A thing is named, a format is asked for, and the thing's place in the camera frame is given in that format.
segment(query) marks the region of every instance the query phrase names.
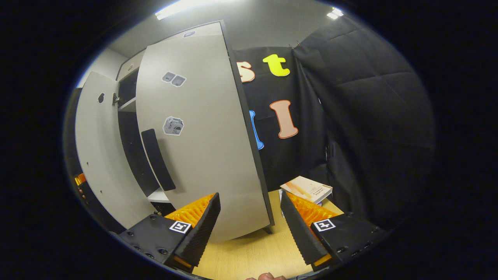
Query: wooden table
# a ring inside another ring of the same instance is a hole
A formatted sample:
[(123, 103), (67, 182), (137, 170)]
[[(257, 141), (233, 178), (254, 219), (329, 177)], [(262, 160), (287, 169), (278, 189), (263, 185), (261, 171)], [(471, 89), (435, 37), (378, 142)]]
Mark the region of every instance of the wooden table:
[[(216, 280), (245, 280), (257, 279), (266, 272), (292, 278), (313, 270), (304, 263), (282, 217), (278, 190), (269, 192), (269, 197), (275, 219), (275, 226), (270, 227), (272, 234), (258, 230), (222, 243), (209, 242), (193, 274)], [(343, 214), (327, 199), (322, 206)]]

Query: book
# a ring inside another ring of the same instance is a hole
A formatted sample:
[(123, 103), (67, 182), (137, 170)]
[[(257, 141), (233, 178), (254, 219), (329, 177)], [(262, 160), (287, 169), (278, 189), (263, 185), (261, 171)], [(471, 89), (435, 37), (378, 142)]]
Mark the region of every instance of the book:
[(299, 176), (280, 186), (278, 191), (282, 201), (282, 189), (294, 195), (309, 200), (315, 204), (322, 205), (322, 200), (332, 193), (332, 187), (322, 183)]

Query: orange object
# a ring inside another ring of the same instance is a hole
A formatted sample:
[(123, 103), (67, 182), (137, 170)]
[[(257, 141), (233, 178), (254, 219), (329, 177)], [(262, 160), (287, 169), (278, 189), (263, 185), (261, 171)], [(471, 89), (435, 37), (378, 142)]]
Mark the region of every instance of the orange object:
[(317, 260), (316, 262), (314, 262), (313, 264), (318, 267), (320, 266), (321, 264), (324, 264), (325, 262), (328, 262), (330, 259), (332, 259), (332, 256), (330, 254), (326, 254), (325, 256), (323, 256), (321, 259)]
[(85, 175), (83, 173), (81, 173), (80, 175), (74, 177), (74, 180), (76, 181), (76, 185), (79, 186), (81, 184), (83, 184), (84, 182), (87, 181), (87, 179), (85, 178)]
[(311, 231), (311, 224), (313, 222), (322, 221), (339, 215), (338, 213), (334, 213), (328, 209), (316, 205), (315, 203), (306, 200), (304, 198), (301, 198), (297, 195), (294, 195), (290, 192), (287, 192), (287, 196), (290, 198), (290, 201), (292, 201), (292, 204), (294, 204), (294, 207), (296, 207), (297, 212), (299, 212), (299, 215), (306, 223), (310, 231)]
[(198, 199), (164, 217), (171, 220), (192, 224), (192, 228), (195, 228), (195, 226), (201, 219), (202, 214), (204, 214), (204, 210), (206, 210), (206, 207), (208, 207), (209, 201), (211, 200), (211, 198), (213, 198), (214, 195), (215, 193)]
[(186, 266), (186, 267), (188, 267), (188, 268), (191, 268), (191, 267), (192, 267), (192, 265), (190, 265), (188, 262), (184, 261), (184, 260), (183, 260), (182, 258), (180, 258), (179, 256), (174, 256), (174, 257), (173, 257), (173, 259), (174, 259), (175, 261), (177, 261), (178, 263), (180, 263), (180, 264), (182, 264), (182, 265), (184, 265), (184, 266)]

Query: black door handle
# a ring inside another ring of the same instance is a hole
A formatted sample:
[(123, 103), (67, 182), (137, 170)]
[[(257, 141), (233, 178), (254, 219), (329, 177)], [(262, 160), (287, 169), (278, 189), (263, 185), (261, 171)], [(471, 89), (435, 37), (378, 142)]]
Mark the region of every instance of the black door handle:
[(161, 184), (163, 190), (176, 189), (175, 183), (169, 175), (168, 168), (162, 159), (161, 150), (157, 143), (157, 137), (154, 129), (142, 131), (142, 141), (145, 147), (145, 153), (149, 158), (150, 166)]

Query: open cabinet door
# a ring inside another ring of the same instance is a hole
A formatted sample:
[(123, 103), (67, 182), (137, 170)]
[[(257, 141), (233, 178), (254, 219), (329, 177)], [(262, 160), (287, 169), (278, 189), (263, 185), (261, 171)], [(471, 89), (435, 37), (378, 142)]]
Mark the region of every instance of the open cabinet door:
[(136, 84), (144, 150), (173, 206), (220, 194), (212, 242), (273, 224), (249, 109), (230, 52), (221, 22), (187, 30), (146, 49)]
[(117, 81), (90, 73), (76, 108), (76, 151), (92, 192), (109, 214), (129, 229), (155, 208), (126, 159), (114, 93), (118, 93)]

